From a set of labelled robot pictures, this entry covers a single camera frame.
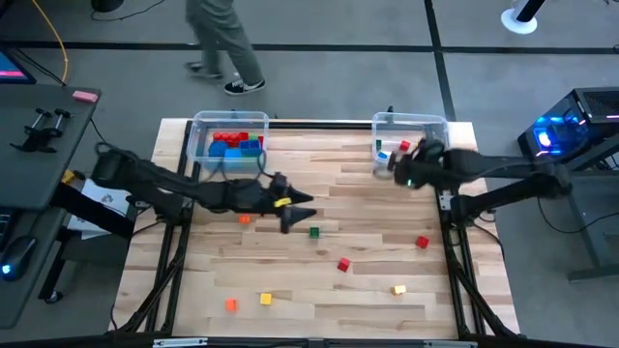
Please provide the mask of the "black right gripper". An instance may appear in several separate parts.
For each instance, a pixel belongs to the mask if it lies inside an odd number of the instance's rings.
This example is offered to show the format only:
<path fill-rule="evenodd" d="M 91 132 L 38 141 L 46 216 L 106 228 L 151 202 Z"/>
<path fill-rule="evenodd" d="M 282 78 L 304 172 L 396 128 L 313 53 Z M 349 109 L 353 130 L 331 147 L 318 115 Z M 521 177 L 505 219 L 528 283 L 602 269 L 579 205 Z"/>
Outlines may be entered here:
<path fill-rule="evenodd" d="M 430 185 L 435 189 L 446 189 L 448 180 L 441 164 L 443 154 L 440 149 L 419 151 L 416 155 L 404 155 L 396 150 L 389 156 L 387 169 L 394 170 L 394 180 L 399 186 L 420 189 Z"/>

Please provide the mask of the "black chair base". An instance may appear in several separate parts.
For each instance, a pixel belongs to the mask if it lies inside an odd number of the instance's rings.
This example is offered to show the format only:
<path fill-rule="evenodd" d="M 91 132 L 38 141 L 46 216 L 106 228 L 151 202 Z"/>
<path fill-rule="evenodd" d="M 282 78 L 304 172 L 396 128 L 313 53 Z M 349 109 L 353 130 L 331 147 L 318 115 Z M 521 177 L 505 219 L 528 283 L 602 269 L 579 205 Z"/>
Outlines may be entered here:
<path fill-rule="evenodd" d="M 95 13 L 111 13 L 119 9 L 125 0 L 90 0 Z"/>

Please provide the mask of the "grey desk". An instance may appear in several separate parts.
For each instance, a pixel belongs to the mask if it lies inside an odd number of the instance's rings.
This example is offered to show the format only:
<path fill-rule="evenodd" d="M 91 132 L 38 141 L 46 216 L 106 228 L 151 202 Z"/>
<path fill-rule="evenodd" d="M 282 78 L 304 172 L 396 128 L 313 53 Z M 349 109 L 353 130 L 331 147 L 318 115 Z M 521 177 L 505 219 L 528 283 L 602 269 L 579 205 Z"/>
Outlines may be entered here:
<path fill-rule="evenodd" d="M 0 272 L 0 330 L 13 328 L 30 298 L 56 240 L 65 211 L 49 205 L 98 104 L 78 101 L 74 89 L 55 85 L 0 85 L 0 207 L 21 211 L 12 237 L 36 239 L 28 267 L 16 281 Z M 63 135 L 50 141 L 53 154 L 24 153 L 14 148 L 26 139 L 24 128 L 38 117 L 37 108 L 64 109 L 72 118 Z"/>

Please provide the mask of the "white round stand base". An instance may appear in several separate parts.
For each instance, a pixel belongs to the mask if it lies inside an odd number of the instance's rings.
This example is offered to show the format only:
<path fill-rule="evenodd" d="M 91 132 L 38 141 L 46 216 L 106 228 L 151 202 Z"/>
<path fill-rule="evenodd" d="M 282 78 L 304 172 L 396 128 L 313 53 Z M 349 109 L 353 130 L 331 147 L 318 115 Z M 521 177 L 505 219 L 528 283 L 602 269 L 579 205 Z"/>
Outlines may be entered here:
<path fill-rule="evenodd" d="M 546 0 L 512 0 L 511 7 L 501 14 L 501 22 L 509 31 L 529 35 L 538 28 L 537 12 Z"/>

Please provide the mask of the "black clamp stand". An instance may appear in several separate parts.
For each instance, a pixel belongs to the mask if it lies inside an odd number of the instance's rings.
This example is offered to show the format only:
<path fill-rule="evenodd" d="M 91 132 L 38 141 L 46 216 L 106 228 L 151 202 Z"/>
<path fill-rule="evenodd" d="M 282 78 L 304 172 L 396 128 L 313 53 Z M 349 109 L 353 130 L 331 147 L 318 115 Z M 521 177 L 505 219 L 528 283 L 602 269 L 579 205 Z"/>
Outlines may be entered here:
<path fill-rule="evenodd" d="M 27 135 L 26 140 L 22 144 L 11 143 L 10 146 L 24 153 L 56 153 L 57 150 L 48 145 L 49 141 L 53 138 L 60 138 L 63 135 L 61 130 L 61 124 L 64 120 L 70 120 L 72 113 L 56 108 L 54 113 L 58 116 L 57 122 L 53 128 L 39 128 L 39 123 L 43 119 L 49 119 L 52 114 L 45 109 L 36 108 L 38 117 L 31 126 L 24 127 L 24 133 Z"/>

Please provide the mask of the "black computer mouse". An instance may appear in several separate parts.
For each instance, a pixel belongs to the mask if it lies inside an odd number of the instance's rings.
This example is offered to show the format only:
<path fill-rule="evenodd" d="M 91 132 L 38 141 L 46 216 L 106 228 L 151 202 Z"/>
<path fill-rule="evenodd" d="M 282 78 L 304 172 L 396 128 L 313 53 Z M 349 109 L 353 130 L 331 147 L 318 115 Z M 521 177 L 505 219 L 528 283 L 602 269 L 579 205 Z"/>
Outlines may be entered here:
<path fill-rule="evenodd" d="M 5 281 L 16 281 L 24 276 L 37 243 L 35 237 L 20 236 L 8 245 L 0 258 L 0 276 Z"/>

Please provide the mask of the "black computer tower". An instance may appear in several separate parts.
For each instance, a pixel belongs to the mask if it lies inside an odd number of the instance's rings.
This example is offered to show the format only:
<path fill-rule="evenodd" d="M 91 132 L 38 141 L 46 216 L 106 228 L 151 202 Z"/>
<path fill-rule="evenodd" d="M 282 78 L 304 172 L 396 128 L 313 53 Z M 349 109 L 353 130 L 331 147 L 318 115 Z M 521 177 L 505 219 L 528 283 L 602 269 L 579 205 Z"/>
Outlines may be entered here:
<path fill-rule="evenodd" d="M 619 133 L 619 87 L 574 88 L 518 138 L 531 159 L 570 161 Z"/>

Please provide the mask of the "grey metal side table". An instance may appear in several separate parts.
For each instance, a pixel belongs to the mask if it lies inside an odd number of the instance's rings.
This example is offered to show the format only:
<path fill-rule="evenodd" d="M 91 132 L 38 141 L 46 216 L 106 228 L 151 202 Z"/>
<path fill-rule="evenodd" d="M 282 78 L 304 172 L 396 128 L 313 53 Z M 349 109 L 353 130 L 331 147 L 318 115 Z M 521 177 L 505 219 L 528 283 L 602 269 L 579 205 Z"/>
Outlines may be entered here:
<path fill-rule="evenodd" d="M 570 282 L 619 276 L 619 166 L 594 167 L 614 155 L 619 155 L 619 134 L 568 163 L 573 183 L 568 201 L 591 260 L 590 267 L 568 274 Z"/>

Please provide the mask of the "white printed paper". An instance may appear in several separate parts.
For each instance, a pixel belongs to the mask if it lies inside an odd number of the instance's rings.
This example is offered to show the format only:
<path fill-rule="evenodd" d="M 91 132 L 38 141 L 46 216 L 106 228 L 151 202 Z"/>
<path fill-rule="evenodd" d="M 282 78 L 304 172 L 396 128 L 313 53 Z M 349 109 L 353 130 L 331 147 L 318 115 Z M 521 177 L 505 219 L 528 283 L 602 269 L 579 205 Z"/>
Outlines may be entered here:
<path fill-rule="evenodd" d="M 76 180 L 71 183 L 71 187 L 79 190 L 88 198 L 103 204 L 106 209 L 119 216 L 124 218 L 132 218 L 134 216 L 133 208 L 127 200 L 130 195 L 127 191 L 102 188 L 97 186 L 91 179 Z M 67 229 L 79 234 L 82 240 L 110 235 L 109 231 L 74 215 L 70 215 Z"/>

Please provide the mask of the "long red studded block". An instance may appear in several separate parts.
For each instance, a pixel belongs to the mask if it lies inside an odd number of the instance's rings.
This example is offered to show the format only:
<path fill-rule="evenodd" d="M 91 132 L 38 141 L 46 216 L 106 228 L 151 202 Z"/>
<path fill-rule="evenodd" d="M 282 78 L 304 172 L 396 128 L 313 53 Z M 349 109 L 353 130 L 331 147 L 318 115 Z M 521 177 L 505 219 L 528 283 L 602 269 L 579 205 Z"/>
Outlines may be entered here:
<path fill-rule="evenodd" d="M 250 134 L 248 132 L 222 132 L 216 131 L 212 135 L 214 141 L 221 141 L 227 144 L 228 147 L 238 148 L 242 141 L 248 141 Z"/>

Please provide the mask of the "black keyboard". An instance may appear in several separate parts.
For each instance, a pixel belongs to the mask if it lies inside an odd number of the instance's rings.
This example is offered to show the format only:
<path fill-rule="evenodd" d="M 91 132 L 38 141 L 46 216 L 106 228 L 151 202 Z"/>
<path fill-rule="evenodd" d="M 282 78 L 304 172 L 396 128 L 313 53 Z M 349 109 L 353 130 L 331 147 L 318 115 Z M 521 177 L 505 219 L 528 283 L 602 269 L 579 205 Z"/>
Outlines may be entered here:
<path fill-rule="evenodd" d="M 0 251 L 5 248 L 10 238 L 12 215 L 11 209 L 0 207 Z"/>

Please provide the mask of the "clear plastic bin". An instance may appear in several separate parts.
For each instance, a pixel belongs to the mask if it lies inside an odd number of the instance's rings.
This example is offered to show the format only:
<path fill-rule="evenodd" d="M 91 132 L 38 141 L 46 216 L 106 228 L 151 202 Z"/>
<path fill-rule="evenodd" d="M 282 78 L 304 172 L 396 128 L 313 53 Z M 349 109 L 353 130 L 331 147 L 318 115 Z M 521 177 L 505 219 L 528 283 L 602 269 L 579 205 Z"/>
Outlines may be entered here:
<path fill-rule="evenodd" d="M 208 172 L 223 172 L 224 174 L 248 174 L 259 172 L 259 164 L 265 166 L 269 135 L 269 116 L 260 111 L 200 111 L 192 119 L 186 154 Z M 258 135 L 262 143 L 262 154 L 259 157 L 244 157 L 245 165 L 238 171 L 225 171 L 223 157 L 209 158 L 208 148 L 214 141 L 212 135 L 216 131 L 248 132 Z"/>
<path fill-rule="evenodd" d="M 435 115 L 378 112 L 371 119 L 372 174 L 378 179 L 391 180 L 393 172 L 387 169 L 388 160 L 378 160 L 379 152 L 399 150 L 402 140 L 409 141 L 411 147 L 404 154 L 410 154 L 423 139 L 440 141 L 449 145 L 448 123 L 445 118 Z M 382 148 L 376 149 L 375 141 L 382 140 Z"/>

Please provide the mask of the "silver metal bracket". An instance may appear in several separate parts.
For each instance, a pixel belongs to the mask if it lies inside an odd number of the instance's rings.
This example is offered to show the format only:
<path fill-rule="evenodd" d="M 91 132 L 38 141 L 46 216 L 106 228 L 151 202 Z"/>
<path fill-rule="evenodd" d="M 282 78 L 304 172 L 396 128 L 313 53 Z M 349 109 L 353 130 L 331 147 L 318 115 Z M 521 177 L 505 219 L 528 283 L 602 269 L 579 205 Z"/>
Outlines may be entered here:
<path fill-rule="evenodd" d="M 184 337 L 155 339 L 152 348 L 192 348 L 207 345 L 208 339 L 206 337 Z"/>

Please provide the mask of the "person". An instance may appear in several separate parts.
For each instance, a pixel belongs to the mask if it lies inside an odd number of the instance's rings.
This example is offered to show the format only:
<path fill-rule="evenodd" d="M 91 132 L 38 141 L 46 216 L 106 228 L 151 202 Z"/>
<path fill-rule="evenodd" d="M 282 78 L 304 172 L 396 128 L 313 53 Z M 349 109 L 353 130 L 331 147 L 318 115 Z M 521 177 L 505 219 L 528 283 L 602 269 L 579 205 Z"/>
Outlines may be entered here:
<path fill-rule="evenodd" d="M 185 18 L 201 49 L 199 61 L 185 64 L 189 73 L 212 79 L 223 78 L 219 55 L 221 47 L 238 74 L 235 80 L 224 85 L 227 95 L 241 96 L 266 86 L 233 0 L 186 0 Z"/>

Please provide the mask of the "computer monitor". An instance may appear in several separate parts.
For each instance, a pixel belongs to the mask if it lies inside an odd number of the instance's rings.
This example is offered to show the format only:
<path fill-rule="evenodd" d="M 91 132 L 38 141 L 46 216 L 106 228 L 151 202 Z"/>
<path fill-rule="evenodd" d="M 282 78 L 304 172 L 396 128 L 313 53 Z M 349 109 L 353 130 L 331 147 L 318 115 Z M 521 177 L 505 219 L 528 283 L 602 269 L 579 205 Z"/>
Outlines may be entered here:
<path fill-rule="evenodd" d="M 0 84 L 36 84 L 37 79 L 0 46 Z"/>

